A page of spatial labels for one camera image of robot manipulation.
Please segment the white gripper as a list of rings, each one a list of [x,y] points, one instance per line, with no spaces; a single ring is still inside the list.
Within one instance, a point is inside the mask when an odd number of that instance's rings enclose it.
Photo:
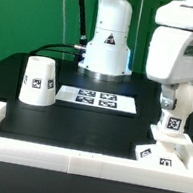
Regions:
[[[158,27],[151,39],[145,70],[150,80],[163,84],[162,109],[175,109],[177,84],[193,81],[193,32]]]

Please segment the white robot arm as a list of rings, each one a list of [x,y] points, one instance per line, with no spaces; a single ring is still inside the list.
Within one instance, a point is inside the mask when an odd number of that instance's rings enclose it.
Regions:
[[[96,77],[131,73],[127,35],[132,7],[126,0],[99,0],[94,37],[86,45],[80,68]],[[149,44],[146,73],[162,86],[161,106],[175,109],[178,84],[193,81],[193,0],[159,7],[158,27]]]

